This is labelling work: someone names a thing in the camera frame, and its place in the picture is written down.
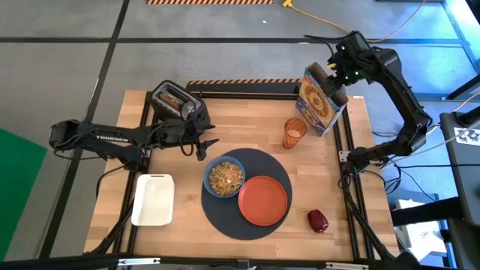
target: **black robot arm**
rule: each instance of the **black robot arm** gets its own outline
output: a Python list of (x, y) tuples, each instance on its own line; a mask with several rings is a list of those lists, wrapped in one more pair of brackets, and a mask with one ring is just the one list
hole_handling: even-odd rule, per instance
[(393, 49), (370, 47), (358, 31), (353, 31), (336, 41), (337, 52), (328, 60), (336, 76), (329, 76), (322, 85), (328, 96), (366, 79), (369, 84), (378, 82), (387, 91), (404, 120), (397, 138), (372, 148), (358, 147), (347, 157), (352, 172), (361, 172), (372, 160), (382, 160), (389, 155), (412, 154), (425, 144), (425, 137), (432, 119), (422, 109), (402, 75), (402, 64)]
[(146, 151), (153, 148), (180, 146), (183, 151), (184, 146), (191, 146), (192, 152), (186, 154), (191, 155), (196, 146), (196, 157), (202, 161), (206, 157), (206, 149), (218, 139), (200, 142), (200, 135), (214, 127), (194, 117), (188, 121), (168, 119), (152, 126), (136, 128), (67, 120), (52, 126), (49, 144), (56, 152), (81, 148), (95, 152), (103, 159), (118, 158), (125, 169), (145, 173), (148, 167)]

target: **plastic cup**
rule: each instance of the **plastic cup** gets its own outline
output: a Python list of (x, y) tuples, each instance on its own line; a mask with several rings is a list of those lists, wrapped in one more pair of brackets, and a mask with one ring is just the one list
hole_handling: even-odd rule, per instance
[(299, 140), (307, 133), (307, 124), (299, 118), (288, 119), (285, 123), (282, 146), (286, 149), (294, 148)]

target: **orange plate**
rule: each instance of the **orange plate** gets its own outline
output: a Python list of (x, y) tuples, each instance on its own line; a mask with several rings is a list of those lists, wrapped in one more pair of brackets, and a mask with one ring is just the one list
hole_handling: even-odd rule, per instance
[(287, 193), (277, 180), (255, 176), (241, 187), (238, 207), (247, 221), (258, 226), (269, 226), (284, 216)]

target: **dark round placemat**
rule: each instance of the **dark round placemat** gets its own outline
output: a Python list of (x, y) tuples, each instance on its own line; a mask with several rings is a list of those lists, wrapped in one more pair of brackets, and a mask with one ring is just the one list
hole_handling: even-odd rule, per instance
[(259, 239), (273, 233), (284, 222), (292, 205), (292, 185), (282, 165), (270, 154), (252, 148), (241, 148), (226, 154), (240, 161), (245, 168), (246, 179), (254, 176), (270, 176), (285, 189), (288, 204), (285, 214), (275, 224), (257, 226), (246, 220), (239, 209), (239, 195), (217, 198), (202, 183), (202, 207), (210, 223), (225, 236), (241, 240)]

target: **cardboard box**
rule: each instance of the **cardboard box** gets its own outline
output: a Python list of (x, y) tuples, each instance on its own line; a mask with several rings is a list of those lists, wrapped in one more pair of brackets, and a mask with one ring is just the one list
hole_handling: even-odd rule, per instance
[(345, 88), (332, 97), (325, 95), (322, 86), (325, 88), (327, 77), (318, 63), (308, 66), (296, 103), (297, 109), (320, 136), (330, 131), (348, 102)]

